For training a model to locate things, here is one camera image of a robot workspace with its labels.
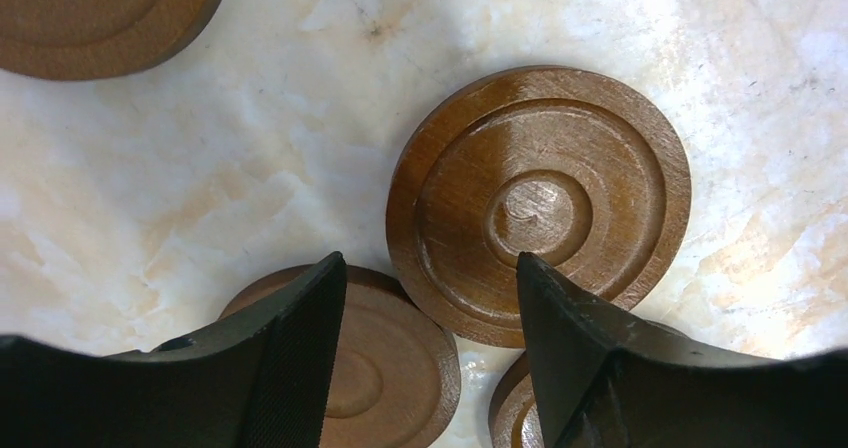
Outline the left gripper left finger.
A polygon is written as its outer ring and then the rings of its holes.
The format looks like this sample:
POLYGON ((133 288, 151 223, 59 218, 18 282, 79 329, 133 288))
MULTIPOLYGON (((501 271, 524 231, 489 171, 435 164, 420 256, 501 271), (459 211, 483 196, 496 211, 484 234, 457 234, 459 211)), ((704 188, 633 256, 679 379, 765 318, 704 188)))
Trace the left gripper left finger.
POLYGON ((334 252, 280 290, 149 352, 1 338, 5 447, 316 447, 347 287, 334 252))

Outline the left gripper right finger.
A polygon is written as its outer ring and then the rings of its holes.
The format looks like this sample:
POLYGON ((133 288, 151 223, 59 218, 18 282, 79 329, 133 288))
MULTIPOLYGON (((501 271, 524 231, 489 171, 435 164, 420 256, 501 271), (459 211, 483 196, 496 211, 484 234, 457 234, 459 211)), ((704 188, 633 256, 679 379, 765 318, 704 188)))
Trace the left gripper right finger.
POLYGON ((603 300, 540 257, 517 293, 548 447, 843 447, 847 353, 790 360, 679 335, 603 300))

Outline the brown wooden coaster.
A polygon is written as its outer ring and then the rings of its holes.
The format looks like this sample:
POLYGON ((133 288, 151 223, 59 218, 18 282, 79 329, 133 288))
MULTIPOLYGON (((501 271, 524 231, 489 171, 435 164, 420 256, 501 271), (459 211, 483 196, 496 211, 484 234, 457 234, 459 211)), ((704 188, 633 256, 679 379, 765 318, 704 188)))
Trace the brown wooden coaster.
POLYGON ((453 336, 396 279, 348 266, 321 446, 429 447, 450 424, 460 394, 453 336))
POLYGON ((222 0, 1 0, 1 67, 56 81, 153 68, 191 44, 222 0))
POLYGON ((522 253, 630 309, 669 270, 691 197, 681 138, 648 98, 598 73, 527 66, 467 85, 413 131, 386 240, 406 294, 437 324, 520 348, 522 253))
POLYGON ((488 422, 495 448, 544 447, 525 353, 516 359, 495 387, 488 422))

